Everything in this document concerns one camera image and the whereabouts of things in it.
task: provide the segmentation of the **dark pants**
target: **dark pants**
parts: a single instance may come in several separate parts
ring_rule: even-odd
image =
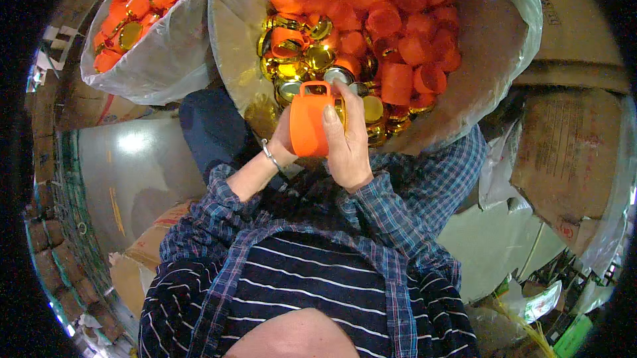
[[[239,170],[262,149],[223,87],[188,94],[179,107],[179,122],[206,185],[216,165],[228,164]],[[275,189],[281,185],[280,176],[269,184]]]

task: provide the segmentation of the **silver bangle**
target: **silver bangle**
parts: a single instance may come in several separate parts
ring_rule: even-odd
[[[275,164],[276,168],[278,169],[279,172],[283,172],[283,169],[281,168],[281,166],[279,166],[278,162],[276,161],[276,159],[274,158],[274,156],[272,156],[272,153],[270,153],[270,151],[267,149],[267,140],[261,139],[261,147],[263,147],[263,152],[265,152],[266,157],[268,159],[270,159],[272,161],[272,163]]]

